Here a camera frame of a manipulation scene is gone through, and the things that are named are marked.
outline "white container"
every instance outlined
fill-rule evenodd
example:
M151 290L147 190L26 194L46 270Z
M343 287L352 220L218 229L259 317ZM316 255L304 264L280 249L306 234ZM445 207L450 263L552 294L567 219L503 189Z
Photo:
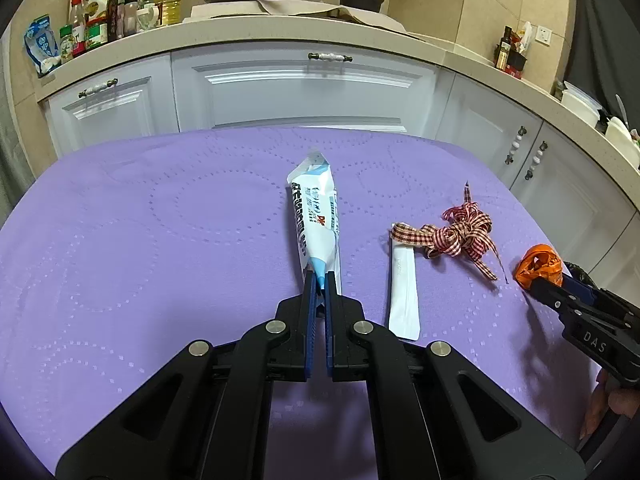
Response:
M577 86L572 85L568 81L564 82L564 86L566 86L566 90L567 92L569 92L569 94L575 95L578 99L591 106L591 108L593 108L595 111L598 111L602 108L602 105L597 102L596 99L587 94L587 92L583 92L582 90L580 90Z
M600 120L600 114L597 110L594 110L589 104L568 90L562 92L562 106L567 108L567 110L571 110L592 128L595 128Z
M607 131L605 132L607 139L613 146L629 161L636 170L640 165L640 148L633 142L629 130L626 129L624 123L617 117L613 117L609 121Z

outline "purple tablecloth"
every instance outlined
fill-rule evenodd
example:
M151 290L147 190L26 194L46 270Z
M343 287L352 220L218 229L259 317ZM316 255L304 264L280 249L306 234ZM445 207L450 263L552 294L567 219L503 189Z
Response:
M467 180L507 272L547 241L468 152L415 137L252 128L73 153L0 232L0 402L49 469L189 341L235 340L300 293L286 176L312 146L338 189L343 293L367 319L387 316L391 223L441 225ZM463 258L416 256L418 344L449 341L573 440L590 364L548 308L485 261L495 285ZM276 385L266 478L376 478L366 389L332 384L316 357L308 383Z

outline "cabinet door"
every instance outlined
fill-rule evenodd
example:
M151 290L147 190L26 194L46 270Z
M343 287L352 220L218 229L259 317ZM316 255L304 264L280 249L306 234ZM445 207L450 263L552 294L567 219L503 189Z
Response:
M633 217L622 236L591 271L591 277L597 286L640 306L640 214Z
M539 148L544 148L542 156L536 153ZM534 156L540 163L527 174ZM511 192L560 256L587 272L609 251L635 212L610 177L548 124L542 126Z
M174 52L172 62L181 131L298 124L433 138L426 130L439 69L424 62L302 42L206 46Z
M117 79L88 97L79 92ZM169 54L101 72L48 99L47 120L58 156L106 140L178 131Z
M436 140L469 150L511 187L526 160L542 119L510 99L457 75ZM516 136L522 132L522 140ZM512 142L519 142L513 162L506 163Z

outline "finger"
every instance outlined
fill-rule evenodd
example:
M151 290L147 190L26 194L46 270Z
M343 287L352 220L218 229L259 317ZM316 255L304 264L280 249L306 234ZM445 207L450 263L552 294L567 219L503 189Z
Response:
M585 434L590 435L600 425L607 411L607 393L604 384L598 384L591 395L591 403L584 419Z
M636 390L615 390L609 395L609 407L619 415L633 418L640 406L640 392Z
M601 368L596 377L596 382L606 383L607 379L609 379L609 373L604 368Z

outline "red plaid ribbon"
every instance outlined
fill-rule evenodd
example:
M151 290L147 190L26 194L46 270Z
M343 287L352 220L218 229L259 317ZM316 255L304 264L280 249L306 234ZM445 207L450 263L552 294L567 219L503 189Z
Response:
M458 256L462 251L471 258L471 261L489 280L495 281L498 277L482 261L482 256L491 249L507 280L507 273L498 256L498 249L489 237L491 232L491 218L480 211L477 202L471 201L469 183L465 184L465 201L462 205L451 207L442 214L443 220L451 222L449 226L437 228L435 225L423 225L416 229L404 223L397 223L391 229L393 240L405 245L424 247L427 258L436 258L441 254Z

